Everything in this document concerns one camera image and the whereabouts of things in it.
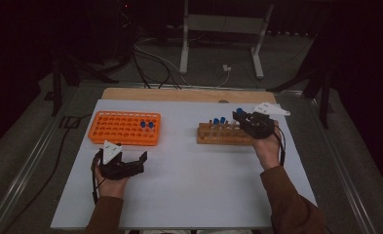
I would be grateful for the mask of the white table sheet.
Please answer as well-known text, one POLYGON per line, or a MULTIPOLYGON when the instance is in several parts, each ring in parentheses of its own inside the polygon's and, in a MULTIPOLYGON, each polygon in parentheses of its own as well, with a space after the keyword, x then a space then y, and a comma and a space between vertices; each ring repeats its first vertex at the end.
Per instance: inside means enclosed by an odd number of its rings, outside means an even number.
MULTIPOLYGON (((100 110, 157 112, 162 116, 156 146, 123 146, 123 160, 148 152, 144 173, 126 186, 120 227, 125 229, 254 229, 271 226, 263 172, 252 146, 198 144, 199 123, 232 111, 252 112, 254 103, 209 103, 100 99, 100 110)), ((317 204, 284 116, 284 167, 300 195, 317 204)), ((94 209, 91 163, 101 145, 85 134, 51 223, 54 229, 84 229, 94 209)))

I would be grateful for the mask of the aluminium frame rail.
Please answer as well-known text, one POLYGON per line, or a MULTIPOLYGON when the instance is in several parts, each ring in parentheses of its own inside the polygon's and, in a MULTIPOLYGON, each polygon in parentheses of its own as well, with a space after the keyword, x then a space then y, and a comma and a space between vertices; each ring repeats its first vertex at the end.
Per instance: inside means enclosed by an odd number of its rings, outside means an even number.
POLYGON ((56 115, 53 105, 38 97, 0 139, 0 233, 76 91, 75 87, 64 89, 56 115))
POLYGON ((339 150, 336 148, 333 139, 328 134, 328 130, 321 123, 319 113, 320 108, 314 99, 305 99, 307 106, 311 111, 314 121, 318 125, 320 134, 322 135, 326 144, 328 154, 336 175, 341 183, 345 196, 348 200, 349 206, 354 214, 354 217, 363 234, 378 234, 375 230, 371 219, 367 214, 363 200, 352 182, 352 179, 347 171, 347 168, 341 158, 339 150))

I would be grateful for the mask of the person's left hand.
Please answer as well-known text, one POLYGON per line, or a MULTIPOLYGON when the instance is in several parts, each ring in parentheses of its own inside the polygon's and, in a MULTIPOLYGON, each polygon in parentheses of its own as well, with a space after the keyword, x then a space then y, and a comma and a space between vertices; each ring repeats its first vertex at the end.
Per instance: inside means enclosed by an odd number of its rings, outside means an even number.
POLYGON ((96 181, 98 182, 97 189, 100 197, 123 199, 129 179, 125 177, 119 180, 109 180, 100 174, 99 169, 96 169, 96 181))

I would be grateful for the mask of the black tripod stand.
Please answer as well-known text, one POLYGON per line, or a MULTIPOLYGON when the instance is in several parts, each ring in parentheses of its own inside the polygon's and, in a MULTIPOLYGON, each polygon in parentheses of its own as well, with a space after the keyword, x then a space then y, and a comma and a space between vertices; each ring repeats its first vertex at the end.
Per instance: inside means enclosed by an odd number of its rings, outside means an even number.
POLYGON ((319 118, 326 129, 328 128, 328 99, 332 71, 332 36, 332 22, 328 19, 314 39, 313 45, 302 61, 295 77, 277 87, 267 89, 268 92, 280 93, 295 84, 307 80, 308 83, 302 95, 305 98, 315 98, 317 94, 321 94, 319 118))
POLYGON ((94 70, 86 63, 71 55, 65 49, 56 48, 52 50, 52 70, 53 70, 53 116, 57 116, 62 106, 62 93, 61 93, 61 78, 64 78, 69 86, 78 86, 81 79, 78 75, 77 69, 93 75, 96 79, 103 83, 116 84, 117 81, 110 79, 94 70))

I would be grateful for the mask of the wooden test tube rack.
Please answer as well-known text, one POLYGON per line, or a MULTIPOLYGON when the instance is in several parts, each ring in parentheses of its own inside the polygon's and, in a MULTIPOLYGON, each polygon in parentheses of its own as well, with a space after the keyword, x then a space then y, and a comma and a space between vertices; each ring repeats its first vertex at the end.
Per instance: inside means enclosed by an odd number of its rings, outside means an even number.
POLYGON ((252 145, 252 138, 238 124, 200 123, 197 129, 199 144, 252 145))

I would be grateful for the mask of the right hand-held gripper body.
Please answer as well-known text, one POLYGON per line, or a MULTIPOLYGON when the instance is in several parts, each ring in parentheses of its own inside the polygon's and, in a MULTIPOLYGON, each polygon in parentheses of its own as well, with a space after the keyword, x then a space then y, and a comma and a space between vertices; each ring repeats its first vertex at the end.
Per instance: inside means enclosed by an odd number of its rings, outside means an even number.
POLYGON ((271 115, 289 116, 290 112, 276 104, 261 102, 253 108, 251 114, 251 117, 246 117, 242 130, 254 139, 265 139, 275 132, 271 115))

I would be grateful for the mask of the grey metal stand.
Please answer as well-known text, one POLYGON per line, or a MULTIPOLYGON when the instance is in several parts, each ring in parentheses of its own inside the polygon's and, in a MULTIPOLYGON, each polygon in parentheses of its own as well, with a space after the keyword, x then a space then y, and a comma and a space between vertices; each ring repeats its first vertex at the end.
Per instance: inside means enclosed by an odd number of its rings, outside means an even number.
POLYGON ((186 74, 188 70, 188 33, 193 31, 205 32, 228 32, 256 34, 257 43, 250 48, 255 77, 261 79, 264 77, 263 67, 260 61, 260 49, 262 47, 268 24, 274 9, 273 4, 268 4, 262 18, 244 18, 217 15, 198 15, 189 13, 189 0, 184 0, 183 10, 183 37, 182 50, 179 63, 179 73, 186 74))

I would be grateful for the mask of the orange plastic tube rack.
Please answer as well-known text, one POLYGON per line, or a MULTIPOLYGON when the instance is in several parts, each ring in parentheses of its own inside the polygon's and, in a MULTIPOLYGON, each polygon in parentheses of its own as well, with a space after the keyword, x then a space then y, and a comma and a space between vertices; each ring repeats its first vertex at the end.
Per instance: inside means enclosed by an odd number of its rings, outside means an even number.
POLYGON ((159 113, 98 111, 88 132, 88 138, 97 144, 107 140, 122 145, 155 146, 158 143, 160 127, 159 113), (146 122, 146 130, 141 129, 141 121, 146 122), (149 130, 149 122, 154 123, 154 131, 149 130))

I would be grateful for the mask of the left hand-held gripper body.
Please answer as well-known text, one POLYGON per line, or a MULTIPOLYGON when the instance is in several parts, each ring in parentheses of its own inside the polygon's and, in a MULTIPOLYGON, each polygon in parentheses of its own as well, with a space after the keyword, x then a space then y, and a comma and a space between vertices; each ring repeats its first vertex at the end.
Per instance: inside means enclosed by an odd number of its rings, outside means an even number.
POLYGON ((94 165, 104 178, 110 180, 119 180, 144 172, 144 163, 140 163, 139 159, 125 163, 122 161, 122 156, 122 146, 106 140, 94 157, 94 165))

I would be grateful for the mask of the person's right hand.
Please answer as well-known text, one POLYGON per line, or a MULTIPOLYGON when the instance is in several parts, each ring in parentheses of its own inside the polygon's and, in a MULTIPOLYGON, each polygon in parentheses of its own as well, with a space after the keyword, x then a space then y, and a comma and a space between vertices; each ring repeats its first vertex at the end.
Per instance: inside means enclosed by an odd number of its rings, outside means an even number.
POLYGON ((264 171, 280 165, 279 152, 281 135, 279 131, 279 122, 275 121, 274 124, 275 132, 271 136, 265 139, 255 139, 253 141, 254 151, 264 171))

